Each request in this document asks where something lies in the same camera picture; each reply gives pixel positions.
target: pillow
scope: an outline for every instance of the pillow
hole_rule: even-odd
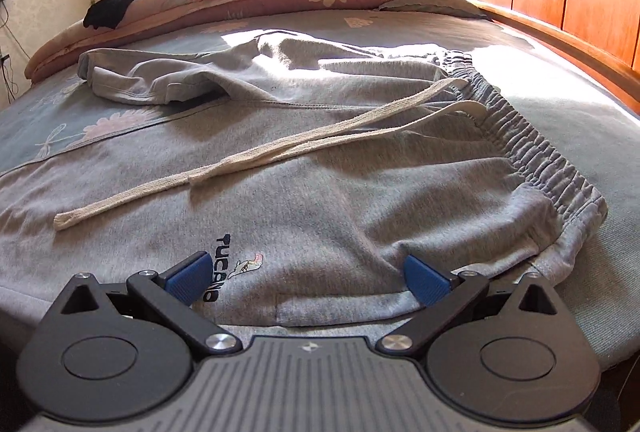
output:
[[[460,18],[489,17],[468,0],[392,0],[385,2],[380,11],[421,11],[423,13],[438,13]]]

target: bird graphic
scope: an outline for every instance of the bird graphic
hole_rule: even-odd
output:
[[[259,269],[262,266],[262,253],[256,253],[255,258],[253,260],[243,260],[238,261],[235,269],[229,274],[227,279],[239,275],[241,273],[246,273],[247,271],[254,271],[255,269]]]

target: triangular cutout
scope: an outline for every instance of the triangular cutout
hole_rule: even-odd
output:
[[[84,313],[86,311],[95,311],[98,303],[95,301],[91,290],[87,286],[78,286],[69,300],[66,301],[65,307],[62,309],[63,315],[72,315],[74,313]]]
[[[551,303],[551,300],[546,296],[545,290],[535,284],[530,285],[527,289],[522,302],[520,302],[520,309],[522,311],[543,313],[545,315],[555,315],[558,313]]]

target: bed sheet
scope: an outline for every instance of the bed sheet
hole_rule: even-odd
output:
[[[478,71],[500,88],[515,108],[606,198],[609,205],[607,221],[583,246],[574,272],[558,286],[558,290],[603,367],[624,360],[640,348],[640,283],[636,281],[640,272],[640,249],[636,238],[640,230],[640,121],[635,115],[550,50],[485,20],[418,12],[327,10],[194,26],[131,44],[129,48],[174,53],[220,50],[271,29],[297,31],[361,47],[436,44],[471,53]],[[31,145],[34,155],[20,153],[17,148],[11,154],[14,157],[9,168],[48,157],[35,154],[43,147],[49,153],[63,152],[69,145],[74,148],[73,145],[91,144],[116,133],[164,123],[200,108],[198,104],[189,104],[177,109],[167,107],[166,110],[135,111],[127,115],[129,111],[122,106],[85,96],[86,90],[78,84],[73,70],[62,71],[36,87],[20,102],[21,107],[7,114],[9,119],[16,117],[17,112],[22,113],[19,119],[11,118],[12,123],[18,125],[31,123],[33,126],[33,123],[48,120],[41,130],[43,142]],[[68,100],[71,95],[83,96],[81,100],[71,102]],[[38,101],[37,116],[30,118],[27,114]],[[87,119],[76,121],[78,113],[87,116],[86,113],[91,112],[94,117],[101,115],[100,119],[106,121],[102,123],[102,130],[98,129],[100,119],[92,122],[95,125],[87,125],[84,131],[70,130],[78,131],[78,134],[63,141],[65,134],[48,132],[61,112],[65,112],[79,128],[87,123]],[[109,123],[127,116],[127,120],[119,125]],[[43,304],[41,311],[45,310],[46,304]],[[11,328],[11,322],[6,317],[0,317],[0,320],[3,320],[0,323],[4,334]],[[17,332],[20,322],[14,323]],[[387,326],[393,328],[394,323],[388,322]],[[362,333],[366,327],[346,326],[342,332]],[[386,332],[383,326],[378,330]]]

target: toucan logo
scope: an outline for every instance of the toucan logo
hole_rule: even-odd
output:
[[[211,278],[211,284],[204,292],[202,297],[203,302],[215,302],[220,296],[220,289],[225,285],[225,282],[231,277],[235,277],[248,271],[255,271],[262,266],[262,259],[264,256],[262,253],[255,253],[252,260],[238,260],[236,267],[231,273],[227,273],[229,269],[229,248],[231,247],[231,235],[226,234],[224,237],[216,239],[216,254],[213,262],[213,277]]]

